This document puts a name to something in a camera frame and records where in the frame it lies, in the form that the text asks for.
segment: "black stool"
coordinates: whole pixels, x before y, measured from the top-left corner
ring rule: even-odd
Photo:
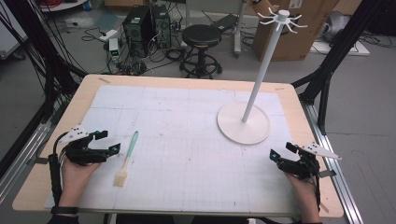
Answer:
[[[218,61],[205,54],[209,48],[215,47],[221,41],[221,32],[218,28],[208,25],[191,25],[187,27],[182,34],[183,41],[191,47],[186,58],[180,63],[180,70],[187,72],[186,77],[196,76],[204,77],[209,76],[213,79],[214,72],[221,73],[222,67]],[[198,49],[198,53],[192,53],[194,49]],[[191,61],[192,57],[198,56],[198,62]]]

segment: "cleaning brush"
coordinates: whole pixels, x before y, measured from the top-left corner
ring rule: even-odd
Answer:
[[[126,177],[128,176],[128,163],[131,158],[132,151],[134,150],[134,145],[137,141],[137,136],[139,136],[139,132],[134,132],[134,136],[132,137],[131,145],[129,145],[128,154],[126,155],[125,162],[122,168],[117,172],[116,179],[114,180],[114,186],[122,187],[125,183]]]

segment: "brush bristles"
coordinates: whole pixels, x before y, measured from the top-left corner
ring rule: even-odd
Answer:
[[[114,179],[114,186],[122,187],[125,184],[127,175],[126,171],[120,170]]]

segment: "round white base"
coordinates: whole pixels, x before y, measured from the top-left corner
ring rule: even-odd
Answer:
[[[271,123],[265,112],[255,105],[244,123],[242,117],[247,105],[244,102],[235,102],[222,107],[218,114],[218,125],[221,132],[236,143],[259,144],[268,137]]]

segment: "white mug tree stand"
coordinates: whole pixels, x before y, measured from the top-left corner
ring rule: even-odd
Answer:
[[[268,9],[273,15],[272,17],[263,16],[260,13],[258,13],[258,15],[262,18],[271,20],[268,22],[260,21],[260,23],[267,25],[275,22],[277,26],[271,35],[248,103],[234,102],[224,105],[218,113],[218,125],[221,132],[230,140],[242,145],[259,144],[265,140],[271,132],[271,123],[268,116],[261,108],[254,105],[254,101],[256,100],[257,93],[264,80],[265,73],[274,54],[276,43],[280,37],[283,26],[286,25],[289,30],[295,34],[297,32],[291,30],[289,26],[290,23],[296,27],[306,27],[292,22],[299,19],[301,15],[296,18],[289,18],[290,13],[287,10],[279,10],[277,14],[275,14],[272,12],[271,8]]]

